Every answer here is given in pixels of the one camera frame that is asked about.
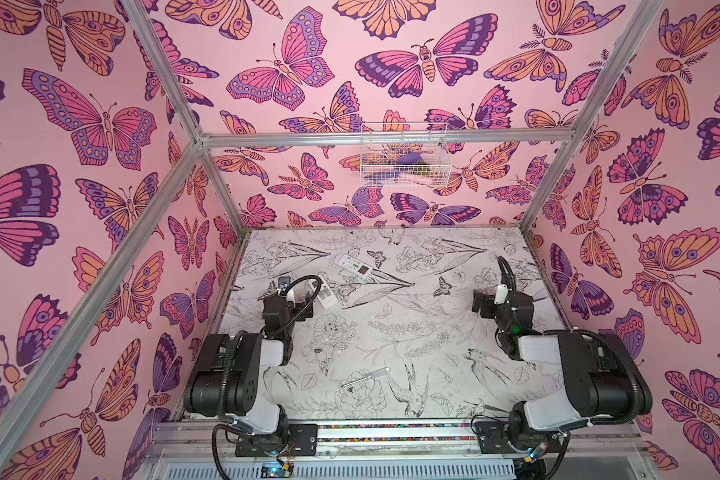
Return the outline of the white remote control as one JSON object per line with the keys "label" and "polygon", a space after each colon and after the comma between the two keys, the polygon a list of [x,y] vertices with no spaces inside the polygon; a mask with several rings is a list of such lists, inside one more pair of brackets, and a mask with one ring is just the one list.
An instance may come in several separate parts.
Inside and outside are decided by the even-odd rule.
{"label": "white remote control", "polygon": [[333,293],[326,282],[323,282],[319,288],[317,301],[325,310],[331,309],[339,304],[338,297]]}

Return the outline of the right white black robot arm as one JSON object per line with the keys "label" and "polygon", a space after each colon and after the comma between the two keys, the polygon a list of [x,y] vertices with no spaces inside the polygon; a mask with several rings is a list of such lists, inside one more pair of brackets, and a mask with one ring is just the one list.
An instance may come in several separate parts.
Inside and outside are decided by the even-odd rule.
{"label": "right white black robot arm", "polygon": [[533,298],[501,284],[473,292],[471,310],[496,324],[495,339],[511,360],[557,366],[562,387],[516,403],[508,414],[515,436],[627,424],[647,415],[653,397],[622,340],[612,333],[533,328]]}

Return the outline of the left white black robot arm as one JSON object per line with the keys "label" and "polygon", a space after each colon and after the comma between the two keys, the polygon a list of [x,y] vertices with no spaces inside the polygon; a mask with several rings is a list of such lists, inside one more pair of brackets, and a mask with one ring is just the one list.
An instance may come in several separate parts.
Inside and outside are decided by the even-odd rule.
{"label": "left white black robot arm", "polygon": [[298,305],[285,295],[263,300],[264,329],[205,338],[183,392],[187,413],[215,418],[252,436],[284,436],[282,406],[259,391],[267,370],[285,366],[293,352]]}

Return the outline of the clear handle screwdriver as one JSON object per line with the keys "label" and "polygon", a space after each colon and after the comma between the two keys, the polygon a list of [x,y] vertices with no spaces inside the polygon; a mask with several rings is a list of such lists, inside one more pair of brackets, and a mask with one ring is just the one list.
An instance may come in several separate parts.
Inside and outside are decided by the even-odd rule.
{"label": "clear handle screwdriver", "polygon": [[380,369],[374,370],[374,371],[372,371],[372,372],[369,372],[369,373],[367,373],[367,374],[365,374],[365,375],[362,375],[362,376],[360,376],[360,377],[358,377],[358,378],[350,379],[350,380],[342,383],[341,386],[342,386],[342,387],[349,387],[349,386],[352,386],[352,385],[354,385],[354,384],[361,383],[361,382],[364,382],[364,381],[375,380],[375,379],[377,379],[377,378],[380,378],[380,377],[383,377],[383,376],[388,375],[389,372],[390,372],[390,368],[389,368],[389,367],[380,368]]}

